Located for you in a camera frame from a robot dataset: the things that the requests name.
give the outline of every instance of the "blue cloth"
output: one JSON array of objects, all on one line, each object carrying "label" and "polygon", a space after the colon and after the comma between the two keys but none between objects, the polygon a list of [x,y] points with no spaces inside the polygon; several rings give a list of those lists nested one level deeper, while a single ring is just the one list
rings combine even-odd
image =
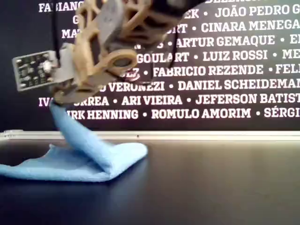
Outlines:
[{"label": "blue cloth", "polygon": [[41,158],[18,166],[0,165],[0,175],[25,180],[104,182],[147,156],[147,147],[141,143],[112,145],[69,117],[65,108],[51,103],[50,110],[70,148],[50,145]]}]

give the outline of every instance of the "black wall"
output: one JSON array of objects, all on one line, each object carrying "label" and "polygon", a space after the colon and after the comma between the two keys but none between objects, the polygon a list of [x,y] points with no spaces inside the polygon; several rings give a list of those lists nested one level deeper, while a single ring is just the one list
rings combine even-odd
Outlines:
[{"label": "black wall", "polygon": [[[174,73],[170,73],[171,76],[159,76],[155,78],[155,82],[161,82],[157,87],[162,87],[164,82],[164,90],[157,89],[154,85],[153,91],[113,91],[109,88],[104,92],[100,92],[98,96],[102,99],[107,98],[109,105],[90,105],[90,106],[74,106],[70,110],[74,110],[78,113],[79,110],[84,111],[82,118],[75,118],[82,122],[87,127],[93,130],[298,130],[298,121],[300,117],[299,101],[298,97],[299,87],[297,85],[297,79],[300,79],[300,44],[291,43],[290,35],[300,34],[300,5],[297,0],[279,1],[279,0],[253,0],[234,2],[233,0],[215,0],[220,3],[205,3],[199,7],[193,9],[186,18],[182,21],[182,26],[179,29],[180,42],[184,41],[184,38],[211,38],[213,39],[214,46],[181,46],[179,43],[178,51],[182,54],[182,60],[186,56],[186,61],[177,62],[174,66],[180,68],[186,67],[203,67],[206,69],[206,73],[203,75],[194,76],[174,76]],[[11,59],[16,56],[26,55],[30,53],[51,50],[52,37],[50,26],[50,14],[48,12],[39,12],[40,3],[47,4],[48,1],[42,0],[10,0],[3,1],[1,3],[0,23],[1,23],[1,35],[0,35],[0,68],[1,68],[1,82],[0,82],[0,130],[8,129],[23,129],[23,130],[55,130],[52,117],[49,109],[45,107],[44,102],[46,98],[50,97],[47,88],[41,88],[38,90],[26,91],[19,93],[16,91],[15,78],[13,74],[13,67]],[[244,16],[236,16],[232,13],[230,17],[217,17],[219,8],[229,8],[230,10],[244,7],[246,14]],[[257,7],[257,11],[250,14],[251,7]],[[273,12],[269,15],[264,15],[265,9],[275,9],[277,15]],[[61,43],[74,41],[73,38],[62,38],[62,30],[77,29],[77,25],[73,23],[73,16],[75,11],[59,11],[58,21]],[[258,21],[261,25],[260,30],[250,30],[249,21]],[[276,21],[275,28],[267,28],[268,21]],[[205,32],[204,23],[228,23],[237,22],[239,25],[239,31],[220,31],[220,32]],[[245,29],[241,26],[241,22],[244,23]],[[257,43],[257,45],[242,45],[242,46],[218,46],[216,41],[222,37],[238,37],[241,36],[244,39],[245,36],[255,40],[259,36],[268,36],[268,45],[263,45],[263,42]],[[173,40],[173,34],[170,34],[165,42],[165,46],[168,46],[168,42]],[[283,50],[292,49],[294,54],[290,54],[289,57],[284,55]],[[245,51],[244,54],[252,51],[266,51],[266,54],[262,59],[256,56],[253,60],[234,60],[233,51]],[[158,48],[156,53],[161,53],[164,49]],[[219,51],[223,56],[226,56],[226,52],[229,52],[230,60],[217,60],[217,61],[205,61],[205,52]],[[286,67],[290,69],[283,73],[283,69],[277,71],[279,64],[287,64]],[[294,71],[291,70],[291,64],[294,64]],[[168,63],[155,63],[156,68],[166,71]],[[209,68],[213,66],[229,66],[229,65],[260,65],[261,72],[255,74],[245,75],[209,75]],[[144,71],[149,71],[149,63],[141,63],[138,66],[139,73],[143,80],[148,80],[149,75],[144,75]],[[242,80],[246,82],[252,82],[252,89],[227,89],[226,84],[232,83],[233,80]],[[263,82],[264,85],[269,83],[269,87],[262,89],[259,88],[259,84],[254,83]],[[209,81],[212,87],[215,87],[216,81],[219,86],[222,86],[220,90],[179,90],[180,83],[194,82],[194,81]],[[278,87],[278,83],[283,84],[283,87]],[[287,97],[287,99],[278,99],[279,95]],[[195,101],[199,98],[199,95],[227,95],[219,96],[219,102],[215,104],[200,104],[197,105]],[[268,97],[268,102],[264,103],[263,96]],[[147,96],[164,96],[173,95],[177,97],[177,103],[181,105],[147,105],[143,98]],[[230,103],[230,96],[234,96],[234,104]],[[129,98],[129,96],[141,96],[141,105],[122,105],[122,102]],[[224,104],[225,97],[229,102]],[[255,98],[254,102],[239,103],[239,99],[243,98],[243,101],[247,101],[246,98]],[[194,112],[198,118],[186,118],[186,119],[153,119],[155,113],[152,110],[163,109],[186,109],[186,112]],[[98,111],[98,119],[89,119],[88,111]],[[101,119],[101,113],[106,110],[137,110],[138,118],[135,119]]]}]

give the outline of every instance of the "microfiber cloth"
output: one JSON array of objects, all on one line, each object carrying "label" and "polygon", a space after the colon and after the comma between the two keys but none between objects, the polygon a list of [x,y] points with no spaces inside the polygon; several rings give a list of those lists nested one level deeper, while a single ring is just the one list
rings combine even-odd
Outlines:
[{"label": "microfiber cloth", "polygon": [[147,156],[147,147],[141,143],[113,145],[72,119],[64,107],[51,102],[50,110],[70,147],[50,145],[41,158],[17,166],[0,165],[0,175],[23,180],[104,182]]}]

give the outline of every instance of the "blue towel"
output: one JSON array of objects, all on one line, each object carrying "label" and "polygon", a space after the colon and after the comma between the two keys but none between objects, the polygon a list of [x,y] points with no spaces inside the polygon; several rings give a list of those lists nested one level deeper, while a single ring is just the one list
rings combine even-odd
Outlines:
[{"label": "blue towel", "polygon": [[50,110],[70,148],[50,145],[41,158],[18,166],[0,165],[0,175],[24,180],[104,182],[147,155],[147,147],[141,143],[112,145],[69,117],[65,108],[51,103]]}]

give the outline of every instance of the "gray component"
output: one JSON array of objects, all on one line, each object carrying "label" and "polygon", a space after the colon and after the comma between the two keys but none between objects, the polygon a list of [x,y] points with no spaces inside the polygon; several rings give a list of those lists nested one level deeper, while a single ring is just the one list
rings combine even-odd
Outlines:
[{"label": "gray component", "polygon": [[100,44],[107,45],[120,33],[125,12],[121,0],[108,0],[97,15],[96,21],[100,30]]},{"label": "gray component", "polygon": [[187,0],[167,0],[167,2],[174,8],[184,9],[187,7]]},{"label": "gray component", "polygon": [[[72,46],[72,44],[64,43],[60,49],[60,68],[55,68],[52,71],[54,83],[61,83],[70,79],[74,79],[74,81],[77,82],[79,79],[77,69],[73,62]],[[51,52],[50,58],[53,60],[53,65],[56,67],[58,63],[55,52]]]},{"label": "gray component", "polygon": [[[30,58],[34,58],[36,56],[41,56],[41,55],[47,55],[49,57],[50,54],[51,54],[51,51],[44,51],[44,52],[37,52],[37,53],[33,53],[33,54],[23,55],[23,56],[15,57],[15,58],[12,59],[14,74],[15,74],[16,87],[17,87],[17,90],[19,92],[53,84],[52,79],[49,77],[48,78],[49,81],[47,81],[45,83],[41,83],[41,84],[38,84],[38,85],[27,86],[23,82],[31,80],[32,78],[30,78],[29,76],[26,76],[26,77],[22,78],[24,74],[23,74],[23,71],[20,70],[21,68],[27,68],[28,72],[33,73],[34,69],[36,69],[35,68],[36,65],[32,64],[32,62],[29,62]],[[27,60],[28,63],[26,63],[22,66],[18,66],[18,63],[20,63],[21,61],[25,61],[25,60]]]}]

